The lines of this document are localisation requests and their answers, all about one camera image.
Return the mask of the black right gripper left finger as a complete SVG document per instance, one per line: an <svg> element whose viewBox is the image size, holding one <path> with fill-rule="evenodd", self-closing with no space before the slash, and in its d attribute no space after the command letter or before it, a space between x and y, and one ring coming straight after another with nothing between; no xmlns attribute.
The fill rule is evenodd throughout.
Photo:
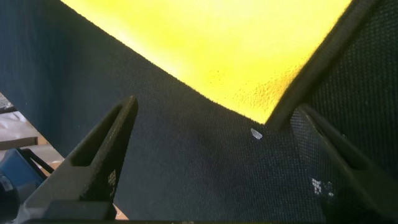
<svg viewBox="0 0 398 224"><path fill-rule="evenodd" d="M21 205L20 220L112 220L138 102L121 100Z"/></svg>

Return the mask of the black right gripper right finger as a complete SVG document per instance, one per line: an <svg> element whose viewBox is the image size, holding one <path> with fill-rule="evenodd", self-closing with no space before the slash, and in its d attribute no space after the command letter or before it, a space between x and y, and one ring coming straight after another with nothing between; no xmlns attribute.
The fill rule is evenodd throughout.
<svg viewBox="0 0 398 224"><path fill-rule="evenodd" d="M290 119L327 223L397 223L397 180L309 105Z"/></svg>

